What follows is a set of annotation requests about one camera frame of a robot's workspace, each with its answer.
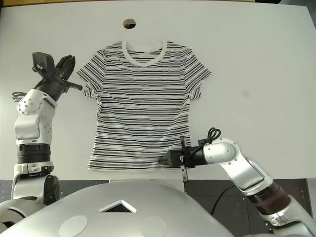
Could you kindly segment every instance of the striped t-shirt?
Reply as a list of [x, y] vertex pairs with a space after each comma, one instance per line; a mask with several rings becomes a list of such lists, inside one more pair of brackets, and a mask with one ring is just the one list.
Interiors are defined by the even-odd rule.
[[186, 46], [163, 41], [117, 42], [78, 71], [84, 95], [98, 102], [97, 131], [88, 169], [152, 170], [165, 153], [190, 144], [190, 100], [211, 72]]

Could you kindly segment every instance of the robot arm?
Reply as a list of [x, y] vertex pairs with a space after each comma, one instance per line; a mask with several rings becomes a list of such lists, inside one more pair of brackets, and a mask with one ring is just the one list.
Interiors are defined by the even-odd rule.
[[244, 157], [235, 141], [227, 138], [208, 141], [198, 147], [186, 147], [184, 138], [181, 138], [181, 155], [179, 151], [170, 151], [166, 156], [168, 164], [172, 167], [180, 166], [186, 182], [187, 167], [217, 163], [242, 194], [255, 205], [275, 234], [316, 237], [316, 222], [312, 217], [254, 160]]
[[67, 81], [75, 67], [73, 56], [63, 57], [55, 66], [50, 55], [37, 52], [33, 53], [33, 64], [42, 80], [18, 103], [14, 126], [18, 159], [12, 200], [0, 205], [0, 233], [59, 199], [58, 178], [50, 174], [54, 169], [50, 161], [52, 119], [63, 93], [70, 87], [82, 90], [81, 85]]

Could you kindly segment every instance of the white tabletop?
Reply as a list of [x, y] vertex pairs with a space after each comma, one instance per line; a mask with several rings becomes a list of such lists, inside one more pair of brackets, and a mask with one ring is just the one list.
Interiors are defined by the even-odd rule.
[[[136, 20], [132, 30], [123, 28]], [[103, 1], [4, 8], [0, 19], [0, 179], [16, 163], [14, 91], [40, 80], [32, 53], [55, 62], [74, 55], [75, 70], [116, 41], [171, 40], [191, 47], [213, 75], [191, 103], [193, 145], [210, 127], [236, 140], [274, 178], [315, 178], [316, 33], [305, 7], [220, 1]], [[74, 73], [70, 81], [82, 83]], [[86, 169], [96, 128], [96, 102], [69, 90], [58, 101], [51, 145], [60, 179], [181, 179], [180, 172]], [[219, 165], [190, 179], [225, 179]]]

